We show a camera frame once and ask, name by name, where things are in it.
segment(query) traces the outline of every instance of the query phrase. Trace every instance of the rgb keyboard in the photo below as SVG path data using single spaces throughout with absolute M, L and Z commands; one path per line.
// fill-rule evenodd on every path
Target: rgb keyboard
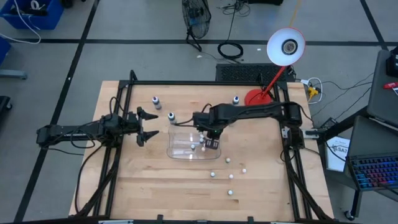
M 398 188 L 398 153 L 389 156 L 350 157 L 349 169 L 360 190 Z

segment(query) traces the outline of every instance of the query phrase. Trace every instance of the white cable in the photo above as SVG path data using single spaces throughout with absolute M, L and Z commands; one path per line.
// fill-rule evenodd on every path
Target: white cable
M 17 0 L 14 0 L 14 4 L 15 4 L 15 7 L 17 8 L 18 16 L 20 17 L 20 19 L 23 21 L 23 23 L 24 23 L 34 34 L 36 34 L 36 35 L 39 37 L 39 40 L 38 40 L 37 42 L 29 42 L 29 41 L 24 41 L 24 40 L 16 40 L 16 39 L 11 38 L 11 37 L 8 37 L 8 36 L 6 36 L 6 35 L 4 35 L 4 34 L 2 34 L 2 33 L 0 33 L 0 35 L 3 36 L 3 37 L 5 37 L 5 38 L 7 38 L 7 39 L 10 39 L 10 40 L 13 40 L 13 41 L 15 41 L 15 42 L 18 42 L 18 43 L 39 44 L 40 41 L 42 41 L 42 37 L 41 37 L 35 30 L 33 30 L 33 29 L 25 22 L 25 20 L 22 18 L 21 13 L 19 12 L 19 7 L 18 7 Z
M 319 97 L 319 100 L 318 101 L 316 101 L 316 102 L 308 102 L 308 104 L 315 104 L 315 103 L 319 103 L 319 102 L 321 102 L 321 100 L 322 100 L 322 93 L 323 93 L 323 86 L 322 86 L 322 82 L 321 82 L 321 80 L 319 79 L 319 78 L 316 78 L 316 77 L 312 77 L 312 78 L 309 78 L 308 79 L 308 82 L 310 82 L 311 81 L 311 79 L 316 79 L 316 80 L 318 80 L 319 81 L 319 84 L 321 84 L 321 97 Z

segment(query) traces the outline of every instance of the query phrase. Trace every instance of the small bottle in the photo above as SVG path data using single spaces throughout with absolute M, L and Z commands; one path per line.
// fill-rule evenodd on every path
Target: small bottle
M 158 97 L 154 96 L 154 97 L 152 98 L 152 102 L 154 103 L 155 108 L 156 108 L 157 110 L 162 109 L 162 105 L 160 104 L 160 100 L 159 100 Z
M 239 104 L 239 97 L 235 96 L 234 99 L 232 100 L 233 105 L 238 105 Z
M 169 117 L 170 124 L 175 124 L 177 122 L 177 120 L 175 119 L 174 113 L 169 113 L 168 117 Z

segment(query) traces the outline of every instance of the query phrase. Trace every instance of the wooden table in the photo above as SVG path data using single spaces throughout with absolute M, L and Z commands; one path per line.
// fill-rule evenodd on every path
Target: wooden table
M 94 120 L 109 113 L 109 99 L 116 96 L 117 87 L 118 82 L 103 82 Z M 290 100 L 300 103 L 306 114 L 310 114 L 303 85 L 288 83 L 288 87 Z M 251 89 L 253 86 L 134 85 L 129 111 L 136 112 L 141 106 L 146 112 L 159 115 L 158 119 L 145 121 L 143 126 L 145 131 L 160 133 L 144 147 L 137 146 L 135 134 L 124 137 L 111 218 L 153 220 L 162 214 L 165 220 L 245 221 L 253 216 L 255 221 L 294 221 L 287 173 L 279 159 L 282 141 L 276 120 L 239 120 L 227 127 L 221 136 L 221 157 L 213 161 L 182 161 L 171 159 L 166 153 L 170 127 L 167 113 L 174 112 L 178 121 L 186 121 L 206 103 L 230 103 L 236 95 L 243 101 Z M 162 103 L 160 111 L 151 102 L 153 96 L 158 96 Z M 312 127 L 304 116 L 302 127 Z M 318 151 L 314 140 L 305 140 L 305 145 Z M 85 158 L 92 151 L 87 149 Z M 103 156 L 104 150 L 100 150 L 83 170 L 79 208 L 98 186 Z M 226 157 L 231 158 L 229 164 L 225 163 Z M 301 150 L 301 157 L 308 191 L 325 213 L 333 217 L 319 156 Z M 246 174 L 241 172 L 242 168 L 247 169 Z M 211 171 L 216 177 L 210 177 Z M 230 189 L 233 195 L 227 194 Z M 300 214 L 304 217 L 302 197 L 296 191 Z M 103 202 L 107 195 L 105 190 Z M 74 206 L 70 213 L 75 213 Z

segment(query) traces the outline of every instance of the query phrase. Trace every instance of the black cable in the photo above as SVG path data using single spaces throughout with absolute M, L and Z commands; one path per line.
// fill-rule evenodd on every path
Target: black cable
M 332 220 L 332 218 L 330 218 L 322 210 L 322 208 L 319 207 L 317 202 L 311 196 L 310 192 L 308 192 L 307 188 L 304 186 L 302 181 L 299 179 L 297 173 L 294 171 L 294 168 L 293 168 L 292 163 L 291 163 L 291 159 L 294 158 L 294 156 L 291 157 L 288 162 L 286 162 L 287 175 L 289 176 L 289 178 L 291 178 L 293 180 L 294 184 L 297 186 L 297 188 L 301 192 L 302 196 L 307 200 L 309 206 L 312 208 L 312 210 L 314 211 L 314 213 L 318 217 L 318 219 L 320 219 L 320 220 Z
M 45 150 L 54 150 L 54 151 L 63 152 L 63 153 L 65 153 L 65 154 L 69 154 L 69 155 L 84 156 L 84 154 L 72 153 L 72 152 L 65 152 L 65 151 L 60 150 L 60 149 L 48 148 L 48 149 L 45 149 Z
M 350 89 L 352 89 L 352 88 L 356 88 L 356 87 L 359 87 L 359 86 L 367 85 L 367 84 L 370 84 L 370 83 L 372 83 L 372 82 L 362 83 L 362 84 L 360 84 L 360 85 L 351 86 L 351 87 L 348 87 L 348 88 L 342 88 L 342 87 L 340 87 L 339 85 L 337 85 L 336 83 L 334 83 L 334 82 L 332 82 L 332 81 L 322 82 L 322 84 L 325 84 L 325 83 L 332 83 L 332 84 L 334 84 L 335 86 L 337 86 L 337 88 L 339 88 L 340 90 L 350 90 Z
M 233 60 L 233 61 L 235 61 L 235 59 L 238 59 L 238 58 L 240 58 L 240 57 L 243 56 L 243 47 L 242 47 L 240 44 L 233 43 L 233 42 L 228 42 L 228 41 L 229 41 L 229 37 L 231 36 L 232 25 L 233 25 L 233 23 L 234 23 L 235 12 L 236 12 L 236 7 L 238 6 L 238 1 L 239 1 L 239 0 L 236 0 L 235 4 L 233 5 L 233 7 L 234 7 L 234 12 L 233 12 L 233 15 L 232 15 L 231 26 L 230 26 L 230 28 L 229 28 L 228 38 L 225 40 L 224 43 L 219 44 L 218 47 L 217 47 L 217 51 L 218 51 L 218 53 L 219 53 L 221 56 L 223 56 L 224 58 L 227 58 L 227 59 L 229 59 L 229 60 Z M 240 50 L 240 53 L 238 53 L 237 55 L 226 55 L 226 54 L 224 54 L 224 53 L 221 51 L 221 47 L 224 46 L 224 45 L 231 45 L 231 46 L 233 46 L 233 47 L 236 47 L 237 49 Z
M 209 104 L 209 103 L 207 103 L 207 104 L 203 107 L 203 109 L 201 110 L 201 112 L 202 112 L 202 113 L 205 112 L 205 109 L 206 109 L 206 107 L 208 107 L 208 106 L 212 106 L 212 105 Z
M 283 149 L 283 150 L 280 152 L 280 154 L 279 154 L 279 159 L 281 159 L 282 162 L 286 162 L 286 161 L 282 158 L 282 155 L 283 155 L 283 153 L 284 153 L 285 151 L 286 151 L 286 150 Z M 290 162 L 292 159 L 294 159 L 295 156 L 296 156 L 296 152 L 295 152 L 295 151 L 293 151 L 293 156 L 292 156 L 292 157 L 291 157 L 290 154 L 289 154 L 289 162 Z
M 341 161 L 346 162 L 345 159 L 341 158 L 340 156 L 337 156 L 337 154 L 336 154 L 335 152 L 333 152 L 333 150 L 331 150 L 331 147 L 329 146 L 328 141 L 325 141 L 325 143 L 326 143 L 326 147 L 330 150 L 330 152 L 331 152 L 333 155 L 335 155 L 335 156 L 336 156 L 337 158 L 339 158 Z
M 214 55 L 209 54 L 209 53 L 206 53 L 206 52 L 204 52 L 204 51 L 202 51 L 202 53 L 212 56 L 215 60 L 222 60 L 222 61 L 228 62 L 228 63 L 230 63 L 230 64 L 233 64 L 233 65 L 236 64 L 236 63 L 240 63 L 240 62 L 237 62 L 237 61 L 235 61 L 235 60 L 231 60 L 232 62 L 230 62 L 229 59 L 227 59 L 227 58 L 226 58 L 226 59 L 223 59 L 223 58 L 216 58 Z
M 246 7 L 247 10 L 245 12 L 241 12 L 244 7 Z M 247 3 L 247 1 L 244 1 L 244 0 L 238 0 L 233 5 L 229 4 L 228 6 L 217 7 L 217 8 L 221 9 L 222 13 L 224 15 L 232 15 L 234 12 L 233 11 L 231 12 L 229 10 L 236 8 L 236 11 L 239 13 L 239 15 L 236 15 L 236 16 L 239 16 L 239 17 L 246 17 L 246 16 L 250 15 L 250 12 L 251 12 L 250 5 Z
M 303 111 L 303 114 L 306 118 L 308 118 L 311 122 L 313 122 L 313 120 L 305 113 L 304 108 L 302 105 L 299 105 L 299 107 L 301 108 L 301 111 Z
M 79 170 L 79 174 L 77 176 L 77 185 L 76 185 L 76 193 L 75 193 L 75 210 L 76 213 L 80 212 L 78 205 L 77 205 L 77 199 L 78 199 L 78 194 L 79 194 L 79 185 L 80 185 L 80 177 L 81 177 L 81 172 L 83 171 L 84 166 L 86 165 L 87 161 L 94 156 L 94 154 L 96 154 L 101 148 L 102 148 L 103 144 L 101 144 L 97 149 L 95 149 L 82 163 L 80 170 Z
M 312 116 L 316 116 L 317 114 L 319 114 L 323 109 L 325 109 L 329 104 L 331 104 L 332 102 L 336 101 L 339 97 L 343 96 L 344 94 L 346 94 L 350 89 L 359 87 L 361 85 L 366 85 L 365 83 L 363 84 L 359 84 L 360 82 L 365 81 L 367 78 L 369 78 L 373 73 L 370 73 L 365 79 L 360 80 L 359 82 L 357 82 L 355 85 L 353 85 L 352 87 L 349 87 L 346 91 L 344 91 L 344 93 L 338 95 L 334 100 L 330 101 L 329 103 L 327 103 L 325 106 L 323 106 L 320 110 L 318 110 L 318 112 L 314 113 Z
M 123 111 L 124 112 L 124 109 L 122 108 L 122 106 L 120 105 L 120 101 L 116 98 L 116 97 L 112 97 L 111 99 L 110 99 L 110 101 L 109 101 L 109 113 L 110 113 L 110 115 L 111 115 L 111 117 L 112 117 L 112 114 L 113 114 L 113 112 L 112 112 L 112 100 L 116 100 L 116 103 L 119 105 L 119 108 L 121 109 L 121 111 Z
M 303 148 L 301 148 L 301 149 L 305 149 L 305 150 L 307 150 L 307 151 L 311 151 L 311 152 L 313 152 L 313 153 L 315 153 L 315 154 L 318 154 L 318 155 L 320 156 L 319 152 L 317 152 L 317 151 L 315 151 L 315 150 L 312 150 L 312 149 L 309 149 L 309 148 L 307 148 L 307 147 L 303 147 Z
M 90 136 L 90 134 L 88 134 L 86 131 L 81 130 L 82 127 L 87 126 L 87 125 L 91 125 L 93 123 L 96 123 L 99 121 L 90 121 L 89 123 L 85 123 L 83 125 L 80 125 L 79 127 L 77 127 L 74 131 L 72 131 L 71 135 L 70 135 L 70 144 L 72 144 L 72 146 L 78 148 L 78 149 L 91 149 L 92 147 L 95 147 L 95 142 L 94 139 Z M 78 132 L 83 132 L 89 139 L 89 141 L 91 141 L 91 143 L 93 143 L 92 146 L 78 146 L 73 142 L 73 138 L 75 138 L 75 134 Z
M 349 109 L 351 109 L 360 99 L 362 99 L 366 93 L 370 90 L 371 88 L 368 88 L 368 90 L 366 90 L 363 95 L 361 97 L 359 97 L 351 106 L 349 106 L 349 108 L 347 108 L 347 110 L 344 110 L 339 116 L 337 116 L 337 118 L 335 118 L 335 120 L 337 120 L 339 117 L 341 117 L 341 115 L 343 115 L 345 112 L 347 112 Z

